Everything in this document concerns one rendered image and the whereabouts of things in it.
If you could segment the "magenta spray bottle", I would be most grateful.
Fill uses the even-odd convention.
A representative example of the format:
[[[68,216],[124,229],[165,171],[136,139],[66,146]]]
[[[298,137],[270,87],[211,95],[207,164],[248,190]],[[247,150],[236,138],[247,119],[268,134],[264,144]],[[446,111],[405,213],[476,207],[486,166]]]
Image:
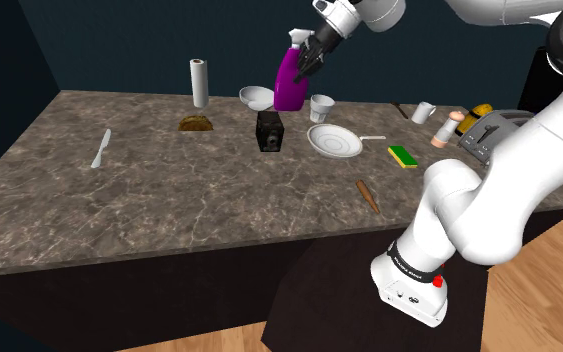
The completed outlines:
[[[302,78],[295,83],[294,79],[299,73],[300,46],[312,34],[313,30],[298,28],[288,32],[291,46],[282,59],[275,80],[273,107],[277,111],[299,111],[304,104],[309,81]]]

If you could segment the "white ribbed cup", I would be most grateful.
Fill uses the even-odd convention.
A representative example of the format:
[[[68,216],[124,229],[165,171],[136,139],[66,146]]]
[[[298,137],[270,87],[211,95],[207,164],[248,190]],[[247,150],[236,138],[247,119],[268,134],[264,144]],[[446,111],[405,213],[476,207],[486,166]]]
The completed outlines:
[[[335,100],[327,95],[312,95],[310,98],[310,120],[314,123],[323,123],[334,105]]]

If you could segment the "white bowl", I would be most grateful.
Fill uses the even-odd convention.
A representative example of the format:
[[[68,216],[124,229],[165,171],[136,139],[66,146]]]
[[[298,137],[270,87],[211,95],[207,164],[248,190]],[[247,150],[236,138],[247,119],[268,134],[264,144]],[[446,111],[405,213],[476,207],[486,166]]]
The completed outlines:
[[[246,86],[240,89],[239,98],[254,111],[263,111],[273,106],[274,92],[262,86]]]

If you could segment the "white frying pan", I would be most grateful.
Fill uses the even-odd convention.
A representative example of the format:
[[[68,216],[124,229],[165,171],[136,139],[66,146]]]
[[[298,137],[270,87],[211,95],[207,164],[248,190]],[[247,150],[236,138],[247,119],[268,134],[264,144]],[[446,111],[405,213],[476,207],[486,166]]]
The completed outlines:
[[[365,140],[385,140],[385,136],[357,136],[352,131],[334,124],[317,124],[306,133],[312,148],[322,156],[348,159],[363,151]]]

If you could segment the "white mug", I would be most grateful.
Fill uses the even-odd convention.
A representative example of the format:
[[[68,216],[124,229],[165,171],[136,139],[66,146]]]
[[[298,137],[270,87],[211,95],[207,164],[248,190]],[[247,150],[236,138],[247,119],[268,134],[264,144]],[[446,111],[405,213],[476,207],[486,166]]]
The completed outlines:
[[[434,105],[422,101],[417,105],[414,113],[412,114],[411,121],[416,124],[424,124],[435,110],[436,107]]]

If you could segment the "white paper towel roll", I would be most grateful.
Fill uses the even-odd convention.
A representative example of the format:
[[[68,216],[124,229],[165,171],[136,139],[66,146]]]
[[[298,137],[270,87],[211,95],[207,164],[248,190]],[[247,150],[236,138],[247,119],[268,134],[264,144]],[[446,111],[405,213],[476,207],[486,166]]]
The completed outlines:
[[[202,59],[191,59],[189,62],[193,105],[205,108],[209,102],[207,62]]]

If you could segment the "green and yellow sponge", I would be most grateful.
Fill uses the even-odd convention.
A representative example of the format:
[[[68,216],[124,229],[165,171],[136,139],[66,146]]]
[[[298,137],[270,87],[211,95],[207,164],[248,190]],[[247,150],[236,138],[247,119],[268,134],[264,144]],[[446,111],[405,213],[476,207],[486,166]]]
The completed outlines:
[[[417,161],[403,146],[389,146],[388,152],[402,168],[417,168]]]

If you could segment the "brown half bread loaf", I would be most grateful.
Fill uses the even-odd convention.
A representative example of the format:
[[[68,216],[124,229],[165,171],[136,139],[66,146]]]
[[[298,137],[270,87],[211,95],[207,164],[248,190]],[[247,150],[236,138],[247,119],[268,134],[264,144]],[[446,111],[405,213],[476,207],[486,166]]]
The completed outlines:
[[[178,125],[179,131],[212,131],[213,124],[203,115],[193,115],[183,118]]]

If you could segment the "white and tan grinder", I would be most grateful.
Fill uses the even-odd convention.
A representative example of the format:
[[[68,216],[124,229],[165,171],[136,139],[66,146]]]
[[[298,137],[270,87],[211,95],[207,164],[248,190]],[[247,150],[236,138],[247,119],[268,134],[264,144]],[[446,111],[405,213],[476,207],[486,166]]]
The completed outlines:
[[[437,148],[444,148],[449,139],[455,133],[458,125],[465,119],[465,115],[460,111],[452,111],[448,119],[432,137],[431,144]]]

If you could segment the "yellow bottle with black cap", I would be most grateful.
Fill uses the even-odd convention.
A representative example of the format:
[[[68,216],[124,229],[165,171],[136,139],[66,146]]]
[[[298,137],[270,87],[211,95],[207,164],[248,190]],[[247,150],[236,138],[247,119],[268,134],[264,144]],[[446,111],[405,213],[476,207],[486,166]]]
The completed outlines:
[[[462,136],[478,119],[492,110],[493,107],[488,103],[477,105],[465,115],[464,120],[457,126],[455,133]]]

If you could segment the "silver toaster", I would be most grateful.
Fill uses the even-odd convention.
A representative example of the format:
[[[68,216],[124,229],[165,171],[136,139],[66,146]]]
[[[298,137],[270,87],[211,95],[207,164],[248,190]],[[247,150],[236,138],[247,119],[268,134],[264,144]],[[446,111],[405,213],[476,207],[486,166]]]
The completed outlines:
[[[459,146],[483,165],[490,163],[495,147],[534,117],[525,110],[494,110],[482,116],[459,139]]]

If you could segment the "white knife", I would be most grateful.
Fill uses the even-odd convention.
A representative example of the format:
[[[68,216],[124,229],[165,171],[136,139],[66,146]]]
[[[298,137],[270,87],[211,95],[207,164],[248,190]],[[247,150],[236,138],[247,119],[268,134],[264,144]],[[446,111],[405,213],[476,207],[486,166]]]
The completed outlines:
[[[91,167],[93,169],[99,168],[101,166],[102,153],[103,153],[104,149],[108,146],[110,138],[111,138],[111,130],[107,129],[106,132],[104,133],[103,138],[102,138],[100,147],[99,147],[99,149],[98,149],[98,151],[97,151],[97,153],[96,153],[96,155],[95,155],[95,157],[94,157],[94,159],[91,163]]]

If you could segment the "dark counter cabinet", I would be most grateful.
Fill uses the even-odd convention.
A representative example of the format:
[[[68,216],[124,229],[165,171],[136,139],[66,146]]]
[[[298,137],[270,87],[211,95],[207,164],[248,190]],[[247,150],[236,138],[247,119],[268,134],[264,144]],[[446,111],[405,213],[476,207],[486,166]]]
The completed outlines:
[[[230,249],[0,275],[0,319],[57,352],[114,350],[264,322],[271,352],[479,352],[488,271],[445,267],[435,328],[383,303],[369,265],[403,231],[353,229]]]

